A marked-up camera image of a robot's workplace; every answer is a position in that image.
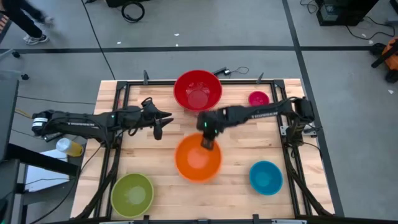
green bowl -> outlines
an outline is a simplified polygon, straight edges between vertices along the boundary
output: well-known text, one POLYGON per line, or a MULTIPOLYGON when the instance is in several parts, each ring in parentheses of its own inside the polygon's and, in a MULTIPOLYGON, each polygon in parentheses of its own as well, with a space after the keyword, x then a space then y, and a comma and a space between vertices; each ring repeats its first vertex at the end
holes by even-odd
POLYGON ((154 199, 154 186, 142 174, 127 174, 120 178, 111 192, 113 209, 125 218, 142 215, 154 199))

black floor stripe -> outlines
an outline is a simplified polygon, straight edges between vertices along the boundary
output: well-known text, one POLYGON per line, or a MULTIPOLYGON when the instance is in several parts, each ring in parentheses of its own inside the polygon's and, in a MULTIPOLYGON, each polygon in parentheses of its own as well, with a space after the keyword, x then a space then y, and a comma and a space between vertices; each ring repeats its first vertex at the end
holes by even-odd
POLYGON ((308 46, 300 47, 301 51, 368 51, 371 46, 308 46))
MULTIPOLYGON (((292 18, 292 14, 290 13, 289 4, 287 3, 287 0, 282 0, 282 3, 284 5, 287 23, 288 23, 289 29, 290 29, 290 34, 292 35, 292 40, 293 40, 293 44, 295 47, 298 65, 300 67, 300 71, 302 74, 305 91, 307 93, 308 99, 313 102, 313 107, 314 107, 314 112, 315 112, 315 117, 316 117, 315 125, 321 126, 322 124, 319 119, 317 104, 315 102, 315 97, 312 92, 310 78, 308 76, 307 68, 305 66, 303 53, 300 49, 299 38, 297 37, 297 33, 296 33, 296 30, 294 27, 293 18, 292 18)), ((343 217, 344 216, 343 207, 341 205, 341 200, 340 200, 340 195, 339 195, 338 189, 337 189, 335 174, 333 173, 333 168, 331 166, 331 161, 330 161, 330 155, 329 155, 328 148, 326 145, 326 139, 325 139, 325 135, 324 135, 322 129, 321 129, 321 131, 318 132, 318 142, 319 142, 321 153, 322 153, 322 161, 323 161, 323 165, 325 166, 326 179, 328 181, 329 190, 330 190, 331 198, 333 201, 333 206, 335 208, 335 213, 338 216, 343 217)))
MULTIPOLYGON (((299 47, 301 51, 368 51, 370 46, 308 46, 299 47)), ((96 48, 79 49, 15 49, 21 54, 72 54, 101 53, 96 48)), ((199 52, 199 51, 296 51, 293 46, 198 46, 198 47, 120 47, 103 48, 105 53, 124 52, 199 52)))

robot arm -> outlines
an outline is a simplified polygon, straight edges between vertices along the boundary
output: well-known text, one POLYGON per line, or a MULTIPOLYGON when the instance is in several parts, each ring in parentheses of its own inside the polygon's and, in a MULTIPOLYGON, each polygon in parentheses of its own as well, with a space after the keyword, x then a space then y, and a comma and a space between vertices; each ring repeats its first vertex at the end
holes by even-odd
POLYGON ((291 145, 303 144, 302 131, 306 124, 314 120, 312 104, 307 99, 289 98, 278 103, 259 106, 228 106, 215 111, 205 111, 198 115, 197 129, 203 131, 201 145, 209 150, 213 149, 215 137, 225 128, 244 124, 249 119, 266 118, 285 115, 293 124, 286 130, 287 142, 291 145))
POLYGON ((47 110, 33 114, 32 131, 35 136, 63 133, 96 139, 98 142, 109 142, 117 131, 154 127, 156 140, 162 139, 162 128, 173 121, 171 113, 159 111, 152 98, 145 99, 142 108, 128 106, 120 110, 98 115, 67 113, 47 110))

chair wheel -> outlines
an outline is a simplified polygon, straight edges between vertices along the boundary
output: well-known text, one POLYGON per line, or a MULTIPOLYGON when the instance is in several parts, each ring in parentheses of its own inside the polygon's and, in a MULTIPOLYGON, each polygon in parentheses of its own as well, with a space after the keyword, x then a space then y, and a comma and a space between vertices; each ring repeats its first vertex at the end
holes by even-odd
POLYGON ((25 74, 25 75, 21 75, 21 78, 22 78, 22 80, 28 80, 29 76, 25 74))
POLYGON ((14 56, 14 58, 20 58, 21 55, 18 52, 13 52, 12 56, 14 56))
POLYGON ((372 55, 380 56, 383 53, 383 50, 386 48, 386 45, 376 43, 369 50, 372 55))
POLYGON ((398 71, 397 70, 390 70, 386 77, 385 77, 386 81, 388 83, 395 83, 398 81, 398 71))

white paper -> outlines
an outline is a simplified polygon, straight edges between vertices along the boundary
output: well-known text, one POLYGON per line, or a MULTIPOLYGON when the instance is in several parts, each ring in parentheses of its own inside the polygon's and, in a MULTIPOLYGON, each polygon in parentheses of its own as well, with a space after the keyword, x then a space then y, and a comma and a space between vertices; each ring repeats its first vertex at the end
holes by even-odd
MULTIPOLYGON (((68 162, 67 155, 63 152, 60 152, 56 149, 50 150, 47 152, 41 152, 41 154, 45 156, 50 156, 52 158, 65 158, 60 159, 62 161, 68 162)), ((69 176, 66 174, 60 174, 58 172, 45 170, 43 168, 38 168, 34 166, 27 167, 27 175, 26 175, 26 185, 25 190, 29 192, 35 192, 38 190, 46 189, 58 184, 62 184, 69 181, 69 176), (65 179, 65 180, 40 180, 40 179, 65 179)))

